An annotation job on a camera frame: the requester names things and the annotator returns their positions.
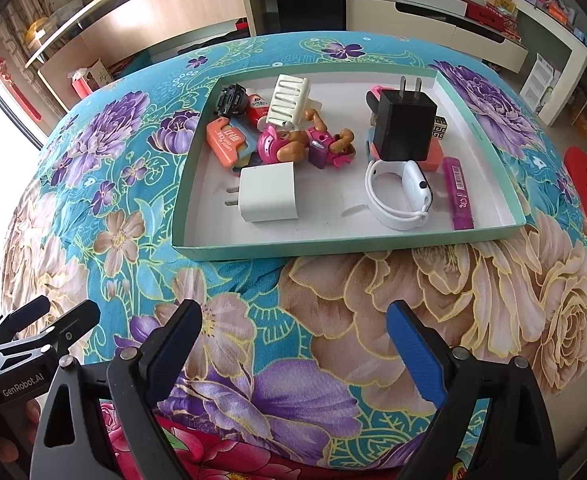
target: bed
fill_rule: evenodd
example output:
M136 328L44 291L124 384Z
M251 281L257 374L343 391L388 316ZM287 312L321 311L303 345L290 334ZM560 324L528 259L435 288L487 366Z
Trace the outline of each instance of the bed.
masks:
M231 262L193 262L172 248L183 164L219 77L248 68L372 61L443 73L507 168L527 220L518 234ZM230 442L225 452L240 442L267 450L281 465L301 465L295 475L293 466L277 475L242 472L250 477L317 478L305 468L355 473L406 460L434 408L419 396L385 332L384 312L399 297L451 346L501 362L525 356L545 395L587 368L587 222L560 153L519 96L478 60L375 34L232 41L91 94L42 150L10 225L1 289L6 312L39 294L52 303L49 318L23 335L85 298L96 301L100 324L76 349L84 362L139 346L180 301L198 301L201 336L159 408L192 435ZM486 407L479 402L470 421L459 453L465 463ZM199 460L212 446L182 442L201 446Z

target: desk leg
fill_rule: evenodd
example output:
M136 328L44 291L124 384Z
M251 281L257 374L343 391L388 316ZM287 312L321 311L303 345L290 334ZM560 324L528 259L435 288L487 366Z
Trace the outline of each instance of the desk leg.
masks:
M562 71L556 87L551 93L551 98L542 107L539 113L540 120L547 126L551 126L562 109L567 104L572 92L576 89L577 82L582 77L587 66L587 53L574 50L569 56L567 65Z

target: smartwatch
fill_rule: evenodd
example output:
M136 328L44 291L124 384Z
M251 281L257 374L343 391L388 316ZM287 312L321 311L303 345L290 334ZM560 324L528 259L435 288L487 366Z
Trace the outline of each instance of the smartwatch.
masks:
M373 190L373 181L383 173L400 176L405 195L412 211L401 211L386 205ZM429 219L429 207L432 202L431 189L425 175L413 160L369 162L365 173L365 191L369 209L376 219L396 231L408 231L420 227Z

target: floral fabric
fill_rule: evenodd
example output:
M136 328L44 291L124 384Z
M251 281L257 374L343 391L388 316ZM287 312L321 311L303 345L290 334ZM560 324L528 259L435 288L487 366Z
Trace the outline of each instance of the floral fabric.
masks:
M440 70L494 144L527 225L505 240L365 254L193 262L174 251L180 176L216 80L325 62ZM216 480L403 464L434 407L385 331L385 310L398 298L449 345L501 362L526 356L546 395L587 368L587 223L560 155L480 62L423 41L356 32L219 44L84 99L52 134L16 208L2 294L6 311L46 294L48 320L96 301L100 325L76 349L85 362L139 346L182 300L198 301L202 332L159 408L166 428L224 442L212 457L259 455L248 459L251 469L230 471L221 458L197 471ZM470 421L459 453L466 462L485 410L479 402Z

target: brown curtain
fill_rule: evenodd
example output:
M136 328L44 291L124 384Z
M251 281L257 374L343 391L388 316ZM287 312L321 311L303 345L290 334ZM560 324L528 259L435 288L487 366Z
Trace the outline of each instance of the brown curtain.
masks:
M4 44L11 59L45 104L59 117L63 117L65 111L39 78L37 67L32 64L25 68L25 63L31 57L25 44L25 33L32 23L51 16L51 13L52 7L47 0L10 0L0 13L0 42ZM48 54L51 56L63 44L60 41L54 42L49 47Z

